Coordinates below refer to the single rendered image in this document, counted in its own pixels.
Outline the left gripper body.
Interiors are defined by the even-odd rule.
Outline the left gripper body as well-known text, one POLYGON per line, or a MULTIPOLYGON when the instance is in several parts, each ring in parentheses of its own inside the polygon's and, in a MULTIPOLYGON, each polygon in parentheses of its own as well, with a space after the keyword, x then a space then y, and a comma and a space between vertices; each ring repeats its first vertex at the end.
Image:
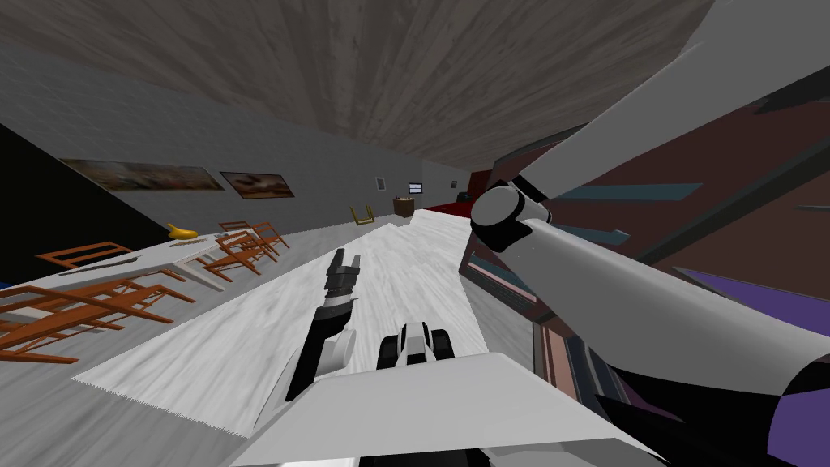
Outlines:
POLYGON ((326 299, 350 296, 357 281, 358 268, 353 266, 339 266, 327 270, 327 280, 324 289, 326 299))

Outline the orange wooden chair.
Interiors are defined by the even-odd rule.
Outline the orange wooden chair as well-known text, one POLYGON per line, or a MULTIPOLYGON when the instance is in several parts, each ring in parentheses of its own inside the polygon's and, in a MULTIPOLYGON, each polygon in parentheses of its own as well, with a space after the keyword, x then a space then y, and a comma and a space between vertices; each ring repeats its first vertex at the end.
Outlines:
POLYGON ((20 285, 0 290, 0 314, 23 308, 58 313, 71 308, 92 306, 106 315, 122 314, 159 323, 172 323, 171 319, 148 311, 152 304, 168 296, 183 302, 195 302, 193 298, 163 285, 143 286, 129 279, 96 283, 72 290, 20 285))
POLYGON ((18 328, 0 336, 0 361, 71 364, 76 361, 74 358, 33 351, 80 333, 99 330, 105 326, 101 319, 115 314, 138 316, 159 323, 173 322, 164 316, 103 302, 88 301, 82 306, 54 313, 25 306, 22 302, 13 303, 0 307, 0 320, 9 322, 13 316, 16 319, 26 319, 27 323, 21 323, 18 328))
POLYGON ((215 259, 212 262, 207 262, 202 258, 196 260, 202 264, 203 269, 228 282, 233 282, 233 279, 224 274, 224 271, 246 268, 257 276, 261 276, 261 271, 254 266, 254 263, 264 256, 273 259, 268 249, 258 244, 247 230, 218 238, 216 243, 220 251, 226 254, 225 257, 215 259))
POLYGON ((257 244, 267 246, 267 248, 277 256, 280 255, 279 251, 276 249, 277 244, 281 243, 287 248, 289 247, 287 242, 277 233, 276 229, 269 222, 250 225, 246 221, 230 221, 221 222, 219 223, 219 226, 225 232, 232 232, 240 229, 251 230, 257 238, 257 244))
POLYGON ((99 242, 36 255, 36 258, 57 264, 65 269, 74 269, 80 267, 81 263, 100 261, 128 253, 134 253, 134 250, 114 242, 99 242))

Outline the red rug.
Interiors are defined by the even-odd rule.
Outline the red rug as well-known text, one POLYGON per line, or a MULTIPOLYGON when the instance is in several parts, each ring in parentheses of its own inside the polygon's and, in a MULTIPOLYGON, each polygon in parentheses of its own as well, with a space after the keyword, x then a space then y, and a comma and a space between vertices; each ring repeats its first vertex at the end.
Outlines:
POLYGON ((426 210, 445 213, 456 217, 470 218, 472 207, 473 201, 465 201, 428 207, 426 210))

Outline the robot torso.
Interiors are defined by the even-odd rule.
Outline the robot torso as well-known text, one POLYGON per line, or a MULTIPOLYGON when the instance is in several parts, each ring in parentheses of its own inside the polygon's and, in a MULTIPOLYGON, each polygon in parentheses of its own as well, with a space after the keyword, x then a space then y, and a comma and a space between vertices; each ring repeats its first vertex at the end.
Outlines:
POLYGON ((221 467, 669 467, 510 358, 457 357, 424 323, 385 338, 377 369, 343 369, 259 413, 221 467))

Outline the white dining table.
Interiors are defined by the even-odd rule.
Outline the white dining table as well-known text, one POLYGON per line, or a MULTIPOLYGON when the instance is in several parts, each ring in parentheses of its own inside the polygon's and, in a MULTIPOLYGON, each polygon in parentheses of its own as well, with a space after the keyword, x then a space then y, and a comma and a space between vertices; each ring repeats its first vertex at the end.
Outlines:
POLYGON ((116 255, 89 265, 81 265, 78 268, 23 283, 23 285, 34 285, 44 289, 72 290, 114 280, 135 281, 141 276, 169 271, 184 281, 194 281, 209 289, 224 291, 226 287, 220 285, 217 280, 188 265, 197 258, 212 259, 211 253, 219 249, 217 239, 216 234, 207 234, 192 240, 171 240, 134 253, 116 255))

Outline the dark brown bookshelf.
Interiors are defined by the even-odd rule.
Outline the dark brown bookshelf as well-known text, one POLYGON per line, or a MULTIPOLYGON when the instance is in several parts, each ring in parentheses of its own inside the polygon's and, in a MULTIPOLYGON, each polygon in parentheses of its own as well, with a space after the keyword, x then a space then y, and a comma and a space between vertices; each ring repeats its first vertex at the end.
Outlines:
MULTIPOLYGON (((545 207, 555 228, 764 314, 759 300, 724 295, 682 266, 783 276, 819 235, 787 233, 768 205, 824 179, 830 180, 830 66, 601 175, 574 195, 546 200, 545 207)), ((570 329, 557 307, 541 300, 570 329)), ((803 328, 801 312, 768 316, 803 328)), ((635 403, 604 397, 661 412, 598 358, 635 403)), ((601 397, 591 407, 612 422, 601 397)), ((830 390, 777 409, 768 452, 796 467, 830 467, 830 390)))

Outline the small dark wall picture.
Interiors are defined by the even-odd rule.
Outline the small dark wall picture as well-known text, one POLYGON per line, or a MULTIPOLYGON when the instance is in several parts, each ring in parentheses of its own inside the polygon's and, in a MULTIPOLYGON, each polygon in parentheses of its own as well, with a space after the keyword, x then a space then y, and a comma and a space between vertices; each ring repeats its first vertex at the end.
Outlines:
POLYGON ((243 199, 293 198, 284 178, 279 174, 220 172, 243 199))

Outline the wide landscape wall picture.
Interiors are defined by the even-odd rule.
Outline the wide landscape wall picture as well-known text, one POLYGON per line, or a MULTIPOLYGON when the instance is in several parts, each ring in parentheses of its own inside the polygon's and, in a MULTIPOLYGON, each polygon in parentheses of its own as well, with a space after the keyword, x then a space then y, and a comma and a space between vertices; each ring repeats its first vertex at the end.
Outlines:
POLYGON ((219 182, 198 166, 61 159, 107 191, 223 191, 219 182))

